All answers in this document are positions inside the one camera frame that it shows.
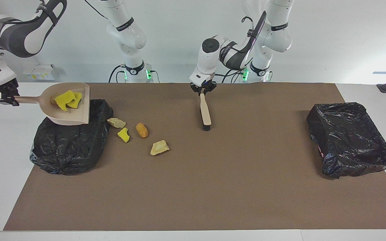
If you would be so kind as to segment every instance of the black trash bag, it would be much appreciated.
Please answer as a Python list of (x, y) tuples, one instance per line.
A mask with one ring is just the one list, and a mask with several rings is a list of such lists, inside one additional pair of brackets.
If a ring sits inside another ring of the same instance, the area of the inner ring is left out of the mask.
[(325, 175), (360, 176), (386, 169), (386, 142), (363, 105), (317, 104), (306, 119)]
[(93, 168), (104, 150), (113, 110), (104, 99), (90, 101), (89, 124), (61, 126), (46, 118), (38, 127), (29, 159), (50, 174)]

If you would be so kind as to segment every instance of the wooden brush handle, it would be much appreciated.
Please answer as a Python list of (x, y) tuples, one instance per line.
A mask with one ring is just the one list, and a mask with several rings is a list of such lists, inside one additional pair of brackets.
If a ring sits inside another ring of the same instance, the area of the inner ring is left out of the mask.
[(40, 98), (38, 96), (14, 96), (14, 99), (19, 104), (39, 104)]
[(206, 126), (211, 125), (211, 116), (209, 115), (208, 105), (205, 101), (205, 94), (200, 94), (200, 113), (202, 114), (203, 124)]

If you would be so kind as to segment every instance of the sponge piece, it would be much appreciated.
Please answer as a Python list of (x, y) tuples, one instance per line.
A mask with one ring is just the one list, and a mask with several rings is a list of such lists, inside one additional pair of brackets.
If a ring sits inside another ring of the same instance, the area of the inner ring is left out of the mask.
[(75, 95), (72, 90), (66, 91), (65, 93), (55, 98), (56, 104), (58, 104), (58, 107), (61, 108), (63, 111), (68, 111), (68, 109), (66, 108), (66, 104), (73, 100), (75, 100)]
[(80, 92), (73, 92), (73, 93), (74, 93), (75, 99), (66, 105), (76, 109), (78, 108), (78, 103), (80, 102), (81, 98), (83, 98), (83, 95)]
[(117, 136), (119, 136), (124, 141), (124, 143), (127, 143), (130, 139), (130, 136), (127, 134), (127, 131), (127, 128), (123, 128), (117, 133)]

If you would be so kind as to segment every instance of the beige dustpan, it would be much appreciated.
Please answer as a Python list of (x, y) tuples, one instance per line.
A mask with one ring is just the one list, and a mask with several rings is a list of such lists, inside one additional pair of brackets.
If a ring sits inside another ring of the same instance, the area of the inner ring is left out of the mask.
[[(52, 95), (64, 93), (68, 90), (80, 92), (83, 96), (77, 109), (68, 108), (68, 112), (61, 110), (57, 105), (52, 105), (50, 98)], [(39, 104), (41, 111), (58, 125), (75, 126), (89, 124), (89, 106), (90, 106), (90, 87), (84, 83), (60, 83), (54, 84), (40, 96), (15, 96), (19, 103)]]

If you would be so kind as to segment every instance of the white table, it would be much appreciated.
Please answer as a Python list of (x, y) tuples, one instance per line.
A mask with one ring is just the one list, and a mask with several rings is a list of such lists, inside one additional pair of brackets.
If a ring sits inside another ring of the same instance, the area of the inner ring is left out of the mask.
[[(25, 96), (39, 95), (50, 83), (22, 83)], [(337, 84), (346, 102), (363, 104), (386, 140), (386, 94), (374, 85)], [(158, 232), (2, 232), (34, 166), (29, 151), (44, 119), (38, 105), (0, 105), (0, 240), (386, 240), (386, 230), (234, 230)]]

